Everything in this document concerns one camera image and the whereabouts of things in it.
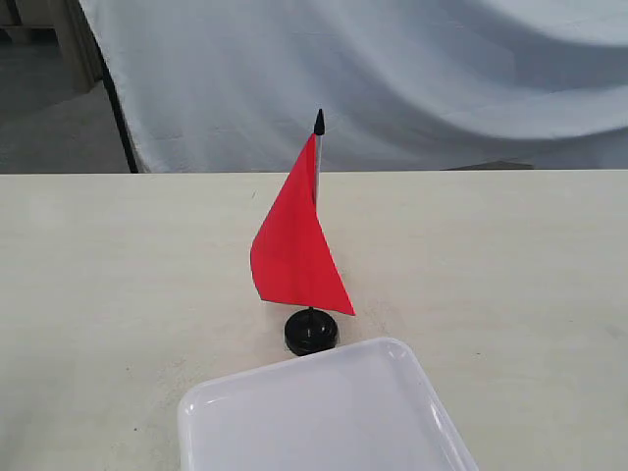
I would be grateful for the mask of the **black backdrop stand pole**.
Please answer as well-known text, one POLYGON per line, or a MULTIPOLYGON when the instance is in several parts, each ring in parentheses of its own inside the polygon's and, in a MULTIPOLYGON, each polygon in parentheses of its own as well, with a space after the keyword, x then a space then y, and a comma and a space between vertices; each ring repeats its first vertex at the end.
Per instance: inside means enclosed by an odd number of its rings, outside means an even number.
POLYGON ((102 55, 99 55, 102 73, 103 84, 109 99, 109 103, 113 112, 114 121, 118 130, 120 141, 124 150, 124 154, 127 160, 129 170, 132 174, 138 173, 137 162, 133 153, 133 147, 131 144, 131 137, 127 128, 127 123, 124 117, 122 106, 113 79, 106 65, 106 62, 102 55))

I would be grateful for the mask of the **white backdrop cloth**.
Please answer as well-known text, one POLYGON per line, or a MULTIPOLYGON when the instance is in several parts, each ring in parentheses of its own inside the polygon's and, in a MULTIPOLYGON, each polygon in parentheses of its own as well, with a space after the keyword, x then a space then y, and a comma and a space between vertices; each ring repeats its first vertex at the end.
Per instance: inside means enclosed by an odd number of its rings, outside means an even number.
POLYGON ((627 164, 623 1, 85 1, 140 166, 627 164))

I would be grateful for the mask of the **wooden furniture in background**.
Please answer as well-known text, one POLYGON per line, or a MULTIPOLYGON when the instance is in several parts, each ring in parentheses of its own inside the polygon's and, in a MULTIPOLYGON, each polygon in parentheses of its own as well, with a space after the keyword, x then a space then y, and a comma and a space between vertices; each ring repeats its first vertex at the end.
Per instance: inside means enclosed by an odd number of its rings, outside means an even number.
POLYGON ((1 0, 1 30, 15 44, 53 32, 78 92, 87 93, 102 80, 100 51, 79 1, 1 0))

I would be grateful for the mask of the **red flag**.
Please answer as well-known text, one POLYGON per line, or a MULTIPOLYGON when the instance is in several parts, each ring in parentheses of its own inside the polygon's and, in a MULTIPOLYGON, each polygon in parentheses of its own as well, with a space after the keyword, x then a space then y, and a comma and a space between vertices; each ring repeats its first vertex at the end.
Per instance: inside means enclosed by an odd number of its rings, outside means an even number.
POLYGON ((313 132, 252 241, 251 276, 264 301, 353 316, 317 213, 324 134, 324 113, 319 110, 313 132))

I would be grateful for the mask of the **white plastic tray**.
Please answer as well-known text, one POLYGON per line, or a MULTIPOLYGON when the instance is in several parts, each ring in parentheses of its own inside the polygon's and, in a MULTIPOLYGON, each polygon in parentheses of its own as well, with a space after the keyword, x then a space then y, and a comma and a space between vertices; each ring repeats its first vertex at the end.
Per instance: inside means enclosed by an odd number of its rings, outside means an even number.
POLYGON ((473 470, 413 350, 364 340, 191 388, 184 470, 473 470))

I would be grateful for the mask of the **black round flag base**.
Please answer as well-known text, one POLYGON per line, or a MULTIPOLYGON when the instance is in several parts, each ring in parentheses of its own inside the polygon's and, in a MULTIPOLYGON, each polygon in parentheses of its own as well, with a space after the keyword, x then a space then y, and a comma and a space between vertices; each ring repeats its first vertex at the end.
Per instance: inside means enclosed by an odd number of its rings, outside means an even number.
POLYGON ((339 327, 330 314, 309 307, 287 319, 284 338, 293 354, 305 356, 334 348, 339 339, 339 327))

